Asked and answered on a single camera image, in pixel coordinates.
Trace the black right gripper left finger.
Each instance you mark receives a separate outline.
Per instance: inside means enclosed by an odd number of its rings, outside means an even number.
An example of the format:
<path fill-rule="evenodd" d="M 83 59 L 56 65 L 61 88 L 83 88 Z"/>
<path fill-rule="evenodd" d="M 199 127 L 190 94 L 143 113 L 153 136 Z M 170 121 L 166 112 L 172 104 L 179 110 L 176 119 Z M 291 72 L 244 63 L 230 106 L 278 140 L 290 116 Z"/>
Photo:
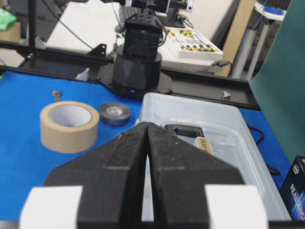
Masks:
<path fill-rule="evenodd" d="M 133 229 L 141 220 L 148 124 L 54 168 L 44 186 L 82 186 L 79 229 Z"/>

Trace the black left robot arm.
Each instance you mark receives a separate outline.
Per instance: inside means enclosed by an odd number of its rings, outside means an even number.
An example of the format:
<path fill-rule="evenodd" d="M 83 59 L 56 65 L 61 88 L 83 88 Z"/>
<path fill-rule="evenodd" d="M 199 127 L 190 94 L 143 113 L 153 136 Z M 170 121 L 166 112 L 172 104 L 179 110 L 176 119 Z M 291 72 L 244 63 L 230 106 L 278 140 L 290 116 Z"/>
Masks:
<path fill-rule="evenodd" d="M 124 44 L 116 49 L 112 88 L 119 94 L 143 96 L 158 86 L 162 56 L 157 49 L 166 30 L 156 11 L 169 2 L 136 0 L 140 12 L 125 22 Z M 76 229 L 143 229 L 145 169 L 150 152 L 148 124 L 140 123 L 109 142 L 54 168 L 45 186 L 80 187 Z"/>

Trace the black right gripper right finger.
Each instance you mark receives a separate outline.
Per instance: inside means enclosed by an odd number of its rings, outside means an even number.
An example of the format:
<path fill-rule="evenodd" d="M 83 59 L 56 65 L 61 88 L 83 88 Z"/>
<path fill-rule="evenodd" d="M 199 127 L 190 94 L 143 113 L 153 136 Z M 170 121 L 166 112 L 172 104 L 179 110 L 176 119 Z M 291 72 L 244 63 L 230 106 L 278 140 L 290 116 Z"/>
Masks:
<path fill-rule="evenodd" d="M 148 123 L 154 220 L 162 229 L 207 229 L 204 187 L 243 185 L 239 170 Z"/>

